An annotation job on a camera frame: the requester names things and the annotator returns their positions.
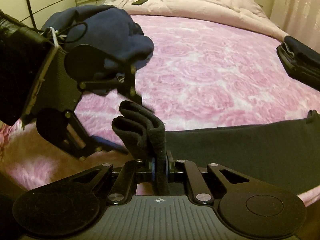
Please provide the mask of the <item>dark green garment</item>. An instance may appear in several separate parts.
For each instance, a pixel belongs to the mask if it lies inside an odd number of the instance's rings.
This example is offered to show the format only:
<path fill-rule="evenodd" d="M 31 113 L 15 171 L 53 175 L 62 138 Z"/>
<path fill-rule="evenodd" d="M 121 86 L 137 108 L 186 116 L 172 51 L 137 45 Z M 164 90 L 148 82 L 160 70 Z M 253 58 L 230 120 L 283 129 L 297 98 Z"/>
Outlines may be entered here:
<path fill-rule="evenodd" d="M 140 105 L 123 101 L 112 121 L 114 133 L 136 158 L 165 171 L 167 152 L 199 166 L 215 162 L 300 195 L 319 194 L 319 114 L 265 125 L 166 131 Z"/>

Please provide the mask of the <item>folded dark clothes stack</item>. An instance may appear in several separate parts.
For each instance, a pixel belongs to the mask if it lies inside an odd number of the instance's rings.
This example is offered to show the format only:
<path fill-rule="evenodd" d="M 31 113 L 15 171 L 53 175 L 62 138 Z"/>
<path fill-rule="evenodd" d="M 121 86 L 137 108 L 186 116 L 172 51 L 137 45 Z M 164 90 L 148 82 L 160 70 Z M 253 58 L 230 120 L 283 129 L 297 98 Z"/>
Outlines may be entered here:
<path fill-rule="evenodd" d="M 319 91 L 319 53 L 292 36 L 277 46 L 277 55 L 289 77 Z"/>

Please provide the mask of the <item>navy blue crumpled garment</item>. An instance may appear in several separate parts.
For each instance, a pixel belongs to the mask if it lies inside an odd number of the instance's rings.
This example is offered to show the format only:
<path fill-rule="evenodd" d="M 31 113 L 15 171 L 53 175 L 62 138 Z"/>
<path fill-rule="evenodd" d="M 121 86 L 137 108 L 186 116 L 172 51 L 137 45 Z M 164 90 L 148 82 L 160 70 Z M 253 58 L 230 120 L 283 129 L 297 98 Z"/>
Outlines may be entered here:
<path fill-rule="evenodd" d="M 84 5 L 56 12 L 41 29 L 48 27 L 65 36 L 60 42 L 67 52 L 88 44 L 136 69 L 145 67 L 153 56 L 154 44 L 140 25 L 125 10 L 112 5 Z"/>

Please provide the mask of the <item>black phone on duvet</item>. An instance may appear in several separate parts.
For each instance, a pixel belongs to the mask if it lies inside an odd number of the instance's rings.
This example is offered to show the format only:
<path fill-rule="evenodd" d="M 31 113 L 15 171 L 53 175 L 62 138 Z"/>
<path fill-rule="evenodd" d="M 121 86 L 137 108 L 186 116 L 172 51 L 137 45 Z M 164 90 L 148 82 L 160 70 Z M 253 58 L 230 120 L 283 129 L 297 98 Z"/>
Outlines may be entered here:
<path fill-rule="evenodd" d="M 149 1 L 149 0 L 137 0 L 137 1 L 132 2 L 131 4 L 132 5 L 143 5 L 147 1 Z"/>

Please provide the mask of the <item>pink floral bed blanket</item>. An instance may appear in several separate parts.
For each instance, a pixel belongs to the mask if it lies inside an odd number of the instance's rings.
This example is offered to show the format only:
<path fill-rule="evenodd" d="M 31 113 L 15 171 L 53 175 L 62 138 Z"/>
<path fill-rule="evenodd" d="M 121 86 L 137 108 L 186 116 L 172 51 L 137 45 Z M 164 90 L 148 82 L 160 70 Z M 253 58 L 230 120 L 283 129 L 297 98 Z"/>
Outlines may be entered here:
<path fill-rule="evenodd" d="M 267 124 L 319 109 L 319 92 L 287 76 L 273 38 L 188 18 L 134 20 L 155 44 L 137 88 L 168 130 Z M 42 139 L 35 125 L 1 127 L 1 173 L 23 189 L 129 159 L 99 152 L 80 162 Z"/>

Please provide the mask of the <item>pale pink duvet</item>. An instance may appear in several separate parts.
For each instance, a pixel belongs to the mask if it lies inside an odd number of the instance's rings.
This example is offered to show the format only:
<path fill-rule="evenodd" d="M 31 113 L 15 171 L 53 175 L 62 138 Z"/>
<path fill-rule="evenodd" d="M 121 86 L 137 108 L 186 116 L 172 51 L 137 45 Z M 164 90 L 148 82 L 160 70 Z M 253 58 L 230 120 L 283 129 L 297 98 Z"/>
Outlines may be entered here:
<path fill-rule="evenodd" d="M 132 5 L 137 0 L 106 0 L 130 15 L 185 17 L 221 23 L 250 30 L 283 41 L 287 33 L 278 28 L 254 0 L 149 0 Z"/>

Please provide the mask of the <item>cream curtain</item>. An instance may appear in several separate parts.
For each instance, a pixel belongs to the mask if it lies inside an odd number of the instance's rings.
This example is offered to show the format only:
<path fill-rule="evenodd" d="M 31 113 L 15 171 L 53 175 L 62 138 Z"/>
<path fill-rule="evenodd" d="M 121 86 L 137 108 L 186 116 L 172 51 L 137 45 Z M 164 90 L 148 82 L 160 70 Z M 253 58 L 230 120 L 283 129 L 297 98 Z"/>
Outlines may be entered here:
<path fill-rule="evenodd" d="M 271 21 L 319 52 L 319 0 L 274 0 Z"/>

